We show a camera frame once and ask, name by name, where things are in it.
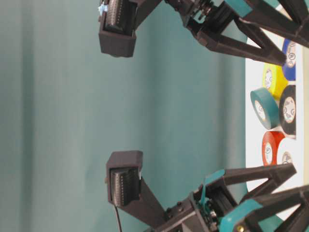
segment red tape roll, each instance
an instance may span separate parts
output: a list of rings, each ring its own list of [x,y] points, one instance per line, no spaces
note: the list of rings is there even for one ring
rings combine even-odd
[[[277,164],[277,152],[279,143],[284,139],[280,131],[267,131],[262,141],[262,159],[264,166]]]

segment yellow tape roll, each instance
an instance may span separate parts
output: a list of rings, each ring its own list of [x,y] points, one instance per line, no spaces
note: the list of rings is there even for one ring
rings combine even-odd
[[[288,85],[282,67],[274,64],[265,64],[263,71],[263,87],[265,87],[276,100],[280,100],[284,88]]]

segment tape roll label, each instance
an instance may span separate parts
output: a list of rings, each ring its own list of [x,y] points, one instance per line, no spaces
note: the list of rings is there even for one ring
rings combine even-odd
[[[282,164],[293,163],[292,156],[289,152],[285,152],[282,156]]]
[[[287,123],[293,122],[295,118],[295,101],[291,97],[287,97],[284,101],[284,119]]]
[[[272,83],[272,71],[271,69],[267,69],[265,74],[265,87],[269,89]]]
[[[286,53],[286,64],[289,68],[294,67],[296,64],[296,44],[293,41],[291,41],[288,45]]]
[[[271,148],[271,144],[270,143],[266,143],[265,146],[265,156],[266,156],[266,162],[268,164],[272,163],[272,148]]]
[[[263,107],[261,106],[261,104],[257,100],[255,100],[254,104],[255,104],[256,111],[259,114],[260,118],[263,121],[265,121],[266,120],[266,116],[265,116],[265,112],[264,112]]]

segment blue tape roll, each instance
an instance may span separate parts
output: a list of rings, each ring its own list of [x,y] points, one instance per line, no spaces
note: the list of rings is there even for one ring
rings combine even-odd
[[[252,106],[260,122],[267,129],[279,125],[279,108],[273,96],[266,88],[259,88],[250,93]]]
[[[296,80],[296,43],[288,39],[284,40],[282,52],[286,54],[286,63],[282,67],[285,79]]]

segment black tape roll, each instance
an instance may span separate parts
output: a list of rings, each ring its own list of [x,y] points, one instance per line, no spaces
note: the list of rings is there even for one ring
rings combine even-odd
[[[296,86],[287,86],[280,98],[279,119],[287,134],[296,134]]]

